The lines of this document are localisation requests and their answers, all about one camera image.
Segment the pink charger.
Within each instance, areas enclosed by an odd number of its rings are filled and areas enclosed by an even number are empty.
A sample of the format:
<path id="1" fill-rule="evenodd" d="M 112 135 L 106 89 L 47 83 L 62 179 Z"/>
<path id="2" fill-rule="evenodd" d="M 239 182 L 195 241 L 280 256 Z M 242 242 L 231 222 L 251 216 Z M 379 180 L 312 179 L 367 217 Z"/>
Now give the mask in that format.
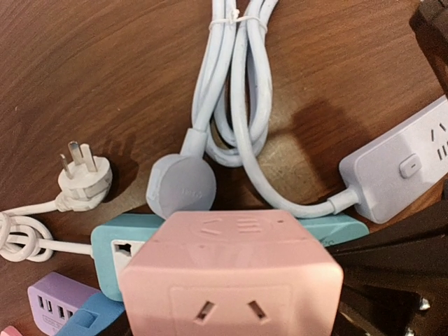
<path id="1" fill-rule="evenodd" d="M 22 336 L 22 333 L 14 326 L 9 325 L 1 331 L 0 336 Z"/>

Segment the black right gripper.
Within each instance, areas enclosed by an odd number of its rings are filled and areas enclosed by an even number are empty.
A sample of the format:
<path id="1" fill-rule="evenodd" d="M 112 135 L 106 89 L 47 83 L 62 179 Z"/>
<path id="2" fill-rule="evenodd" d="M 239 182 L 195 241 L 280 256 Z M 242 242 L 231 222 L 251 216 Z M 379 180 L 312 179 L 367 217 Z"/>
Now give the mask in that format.
<path id="1" fill-rule="evenodd" d="M 447 97 L 447 1 L 420 1 L 409 25 Z"/>

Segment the pink cube socket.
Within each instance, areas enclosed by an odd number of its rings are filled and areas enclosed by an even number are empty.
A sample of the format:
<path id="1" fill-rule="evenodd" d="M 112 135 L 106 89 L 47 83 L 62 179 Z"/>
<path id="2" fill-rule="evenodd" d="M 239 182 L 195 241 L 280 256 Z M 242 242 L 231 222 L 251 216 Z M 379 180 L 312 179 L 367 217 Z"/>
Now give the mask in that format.
<path id="1" fill-rule="evenodd" d="M 184 211 L 118 282 L 134 335 L 330 335 L 343 278 L 286 211 Z"/>

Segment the blue plug adapter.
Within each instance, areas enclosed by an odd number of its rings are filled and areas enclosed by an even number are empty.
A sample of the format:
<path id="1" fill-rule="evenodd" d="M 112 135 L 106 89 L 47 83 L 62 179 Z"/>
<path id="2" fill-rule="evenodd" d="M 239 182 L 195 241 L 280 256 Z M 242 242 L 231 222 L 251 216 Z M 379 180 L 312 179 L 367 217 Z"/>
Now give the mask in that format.
<path id="1" fill-rule="evenodd" d="M 92 295 L 56 333 L 57 336 L 127 335 L 130 324 L 122 302 Z"/>

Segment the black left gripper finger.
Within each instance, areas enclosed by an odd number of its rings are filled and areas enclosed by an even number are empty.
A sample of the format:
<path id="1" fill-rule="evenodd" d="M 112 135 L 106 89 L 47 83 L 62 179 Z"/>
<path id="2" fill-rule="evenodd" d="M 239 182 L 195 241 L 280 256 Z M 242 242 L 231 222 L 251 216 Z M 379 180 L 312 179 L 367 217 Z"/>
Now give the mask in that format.
<path id="1" fill-rule="evenodd" d="M 447 334 L 447 202 L 328 252 L 344 283 L 333 335 Z"/>

